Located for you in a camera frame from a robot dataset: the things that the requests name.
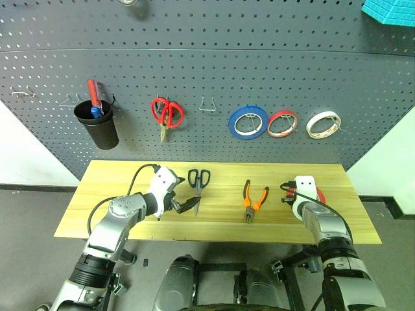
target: black scissors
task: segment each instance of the black scissors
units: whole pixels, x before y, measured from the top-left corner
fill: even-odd
[[[193,188],[195,194],[200,197],[202,190],[209,184],[210,181],[210,171],[209,170],[199,170],[192,169],[187,173],[187,180],[189,181],[190,187]],[[195,216],[199,210],[200,201],[195,205]]]

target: pliers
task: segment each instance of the pliers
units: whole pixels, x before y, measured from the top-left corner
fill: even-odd
[[[244,221],[250,224],[254,221],[255,212],[258,211],[261,208],[261,205],[264,204],[265,200],[268,196],[269,188],[265,187],[264,191],[262,192],[261,199],[254,204],[254,206],[251,205],[251,200],[249,199],[249,185],[250,180],[246,180],[245,187],[244,187],[244,206],[245,214],[244,214]]]

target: gray pegboard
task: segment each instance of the gray pegboard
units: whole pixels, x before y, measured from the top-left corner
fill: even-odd
[[[82,50],[1,53],[3,81],[26,83],[38,98],[1,98],[35,136],[76,176],[91,159],[342,163],[349,168],[414,105],[414,58],[349,52]],[[86,80],[113,93],[119,146],[99,150],[75,119],[58,104],[69,93],[87,99]],[[160,127],[150,114],[157,94],[179,102],[184,123],[160,144]],[[198,110],[212,95],[218,111]],[[298,132],[283,139],[264,133],[241,141],[228,131],[228,118],[245,105],[269,115],[293,109]],[[314,140],[305,124],[331,109],[342,129]]]
[[[414,55],[414,29],[356,0],[2,1],[0,51],[248,49]]]

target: black cable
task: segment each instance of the black cable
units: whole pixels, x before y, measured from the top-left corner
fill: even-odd
[[[134,182],[136,181],[136,178],[137,178],[137,175],[138,175],[138,173],[140,173],[140,170],[142,170],[143,168],[145,168],[145,167],[152,167],[153,169],[154,169],[154,171],[156,171],[156,169],[157,168],[159,168],[160,166],[159,165],[157,165],[157,164],[144,164],[144,165],[142,165],[138,170],[137,170],[137,172],[134,174],[134,177],[132,178],[132,181],[131,181],[131,184],[130,184],[130,188],[128,188],[128,191],[127,191],[127,196],[129,196],[130,195],[130,193],[131,193],[131,190],[132,190],[132,187],[134,186]],[[92,216],[95,214],[95,212],[97,211],[97,209],[102,205],[102,204],[104,204],[105,202],[107,202],[107,201],[110,201],[110,200],[113,200],[113,199],[115,199],[116,198],[116,196],[112,196],[111,198],[106,198],[106,199],[103,199],[101,202],[99,202],[98,204],[96,204],[96,206],[92,209],[92,211],[90,212],[90,214],[89,214],[89,216],[88,216],[88,221],[87,221],[87,228],[88,228],[88,235],[91,235],[91,232],[92,232],[92,230],[91,230],[91,219],[92,219]]]
[[[303,198],[305,198],[305,199],[307,199],[307,200],[310,200],[310,201],[312,201],[312,202],[315,202],[315,203],[317,203],[317,204],[320,204],[321,206],[324,206],[326,209],[329,209],[330,211],[332,211],[333,213],[335,213],[338,217],[340,217],[340,218],[343,220],[344,225],[346,226],[346,229],[347,229],[347,231],[348,231],[348,233],[349,233],[349,236],[350,236],[350,240],[353,242],[353,236],[351,235],[351,230],[350,230],[350,227],[349,227],[349,225],[348,225],[347,221],[343,218],[343,216],[342,216],[342,215],[340,215],[340,213],[339,213],[339,212],[337,212],[334,208],[332,208],[332,207],[328,206],[327,204],[325,204],[325,203],[323,203],[323,202],[320,202],[320,201],[318,201],[318,200],[316,200],[316,199],[310,198],[309,196],[305,196],[304,194],[301,194],[301,193],[296,192],[296,191],[294,191],[294,190],[284,188],[284,186],[285,186],[285,184],[283,183],[283,184],[282,184],[282,185],[280,185],[279,187],[280,187],[282,190],[284,190],[284,191],[291,192],[291,193],[293,193],[293,194],[296,194],[297,196],[302,196]]]
[[[320,304],[321,300],[323,299],[323,293],[320,294],[320,296],[318,296],[316,302],[314,303],[313,307],[311,308],[310,311],[316,311],[318,305]]]

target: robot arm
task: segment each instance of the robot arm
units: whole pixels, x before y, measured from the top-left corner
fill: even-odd
[[[296,188],[294,201],[289,200],[293,213],[312,232],[322,259],[326,310],[369,311],[375,306],[385,307],[382,293],[357,256],[346,222],[324,204],[299,195],[317,199],[314,178],[297,176],[295,182],[285,185]]]
[[[124,249],[128,234],[146,216],[160,216],[172,208],[182,213],[194,206],[200,198],[192,198],[180,205],[174,199],[173,189],[184,178],[179,178],[167,167],[154,165],[156,175],[146,194],[114,198],[105,217],[97,224],[86,242],[72,275],[64,282],[51,311],[105,310],[111,291],[123,290],[119,275],[113,273],[121,259],[135,262],[135,255]]]

